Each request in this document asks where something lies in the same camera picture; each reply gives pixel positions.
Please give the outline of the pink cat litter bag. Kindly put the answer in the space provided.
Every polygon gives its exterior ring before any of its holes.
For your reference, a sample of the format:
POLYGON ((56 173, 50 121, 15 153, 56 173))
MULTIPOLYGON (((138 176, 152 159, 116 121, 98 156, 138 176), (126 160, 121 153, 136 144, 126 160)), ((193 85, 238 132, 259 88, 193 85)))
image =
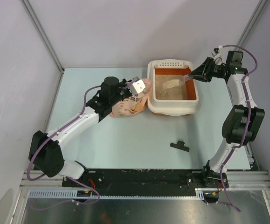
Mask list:
POLYGON ((124 116, 133 116, 141 113, 147 107, 147 100, 152 92, 153 83, 150 79, 143 78, 146 88, 138 95, 132 95, 122 101, 119 101, 112 108, 110 116, 119 118, 124 116))

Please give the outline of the clear plastic scoop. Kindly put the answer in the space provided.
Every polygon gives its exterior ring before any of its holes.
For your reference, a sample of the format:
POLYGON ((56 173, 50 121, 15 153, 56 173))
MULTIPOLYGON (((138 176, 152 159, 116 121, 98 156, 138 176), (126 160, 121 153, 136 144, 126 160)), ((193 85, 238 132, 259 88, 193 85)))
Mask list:
POLYGON ((168 90, 171 88, 179 87, 185 84, 186 81, 191 80, 191 78, 188 75, 185 75, 181 79, 171 79, 162 84, 162 88, 164 90, 168 90))

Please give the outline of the cream orange litter box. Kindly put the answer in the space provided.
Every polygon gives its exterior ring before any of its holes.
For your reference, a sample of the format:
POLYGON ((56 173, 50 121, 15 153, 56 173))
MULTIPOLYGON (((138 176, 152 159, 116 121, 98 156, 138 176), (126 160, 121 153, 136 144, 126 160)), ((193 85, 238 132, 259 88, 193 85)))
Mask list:
POLYGON ((171 79, 181 79, 193 70, 190 61, 176 59, 149 62, 147 78, 153 83, 147 106, 155 115, 183 116, 197 112, 200 108, 199 95, 194 80, 184 85, 164 90, 162 84, 171 79))

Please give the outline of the black bag sealing clip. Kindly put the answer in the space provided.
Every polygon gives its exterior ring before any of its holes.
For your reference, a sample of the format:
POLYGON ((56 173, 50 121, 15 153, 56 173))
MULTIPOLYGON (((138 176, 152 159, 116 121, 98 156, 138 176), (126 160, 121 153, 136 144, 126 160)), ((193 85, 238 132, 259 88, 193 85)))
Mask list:
POLYGON ((185 152, 190 151, 190 148, 185 146, 185 142, 183 142, 181 140, 178 140, 176 143, 170 143, 170 147, 176 148, 178 150, 182 150, 182 151, 185 151, 185 152))

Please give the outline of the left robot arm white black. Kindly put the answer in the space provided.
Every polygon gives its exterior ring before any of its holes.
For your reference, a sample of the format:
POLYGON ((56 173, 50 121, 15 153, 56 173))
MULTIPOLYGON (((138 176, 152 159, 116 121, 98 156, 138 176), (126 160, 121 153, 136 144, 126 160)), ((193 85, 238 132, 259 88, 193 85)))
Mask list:
POLYGON ((63 149, 75 137, 107 117, 114 105, 139 94, 144 87, 144 82, 137 77, 129 81, 106 77, 100 85, 91 87, 90 91, 97 89, 97 92, 90 100, 84 99, 83 107, 77 115, 52 131, 37 131, 33 135, 28 156, 28 180, 35 181, 30 176, 31 167, 35 166, 42 171, 40 177, 62 175, 72 178, 77 186, 86 185, 89 180, 85 173, 86 167, 80 162, 65 159, 63 149))

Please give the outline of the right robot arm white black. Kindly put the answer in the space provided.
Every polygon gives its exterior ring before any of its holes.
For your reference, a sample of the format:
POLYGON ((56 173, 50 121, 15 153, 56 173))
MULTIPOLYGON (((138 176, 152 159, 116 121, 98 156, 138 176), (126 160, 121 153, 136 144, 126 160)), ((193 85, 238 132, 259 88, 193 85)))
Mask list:
POLYGON ((213 78, 225 80, 230 95, 232 109, 222 126, 223 141, 215 155, 199 173, 186 177, 188 188, 214 188, 227 183, 227 163, 241 147, 253 142, 265 116, 254 102, 249 88, 249 74, 242 66, 243 52, 229 51, 223 63, 217 56, 207 57, 189 77, 202 82, 213 78))

